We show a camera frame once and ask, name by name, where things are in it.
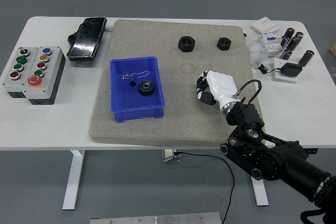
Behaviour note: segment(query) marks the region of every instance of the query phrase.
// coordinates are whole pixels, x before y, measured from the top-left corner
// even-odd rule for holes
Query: gray felt board
[[[192,52],[178,49],[182,36],[195,39]],[[228,51],[217,48],[221,37],[232,41]],[[165,99],[164,117],[116,123],[111,112],[110,60],[147,56],[156,56],[158,60]],[[89,129],[92,140],[152,146],[220,146],[234,126],[226,123],[219,103],[210,106],[197,99],[196,81],[205,70],[231,75],[237,88],[253,79],[242,28],[117,20],[92,112]],[[255,91],[254,84],[250,84],[240,98],[249,99]],[[257,99],[254,104],[260,113]]]

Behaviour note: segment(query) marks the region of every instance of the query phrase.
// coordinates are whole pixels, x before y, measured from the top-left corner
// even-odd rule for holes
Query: gray floor
[[[328,50],[336,40],[336,0],[0,0],[0,6],[1,71],[33,16],[267,16],[304,23],[331,75],[336,74],[336,58]],[[215,150],[197,152],[220,156]],[[335,154],[321,149],[308,160],[336,174]],[[181,163],[160,160],[160,151],[86,152],[76,210],[62,211],[70,152],[0,152],[0,223],[89,223],[90,218],[212,211],[224,216],[232,180],[223,162],[190,156]],[[299,214],[314,209],[281,181],[266,182],[270,206],[256,207],[249,177],[232,168],[237,182],[226,223],[300,223]]]

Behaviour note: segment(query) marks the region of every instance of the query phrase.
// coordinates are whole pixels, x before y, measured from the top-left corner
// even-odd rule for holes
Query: yellow button
[[[47,55],[41,55],[40,56],[40,61],[41,62],[47,62],[49,60],[49,57]]]

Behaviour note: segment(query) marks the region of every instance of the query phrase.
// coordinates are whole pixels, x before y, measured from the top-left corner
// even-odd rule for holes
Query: table leg
[[[80,174],[85,151],[71,150],[73,153],[67,190],[65,192],[63,210],[74,210],[77,200]]]
[[[252,177],[251,179],[257,206],[268,206],[268,199],[266,195],[264,181],[262,179],[256,180]]]

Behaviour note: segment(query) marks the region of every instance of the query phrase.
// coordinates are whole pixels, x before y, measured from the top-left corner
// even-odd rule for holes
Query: control box
[[[283,50],[281,45],[282,38],[278,33],[264,33],[259,35],[258,42],[266,47],[269,57],[276,56]]]
[[[29,50],[31,58],[16,58],[14,70],[7,74],[3,86],[13,98],[27,98],[33,105],[54,104],[66,62],[61,48],[20,49]],[[17,65],[22,65],[24,69],[19,69]]]
[[[3,87],[13,98],[26,98],[24,87],[37,56],[38,47],[18,48],[9,71],[5,76]]]

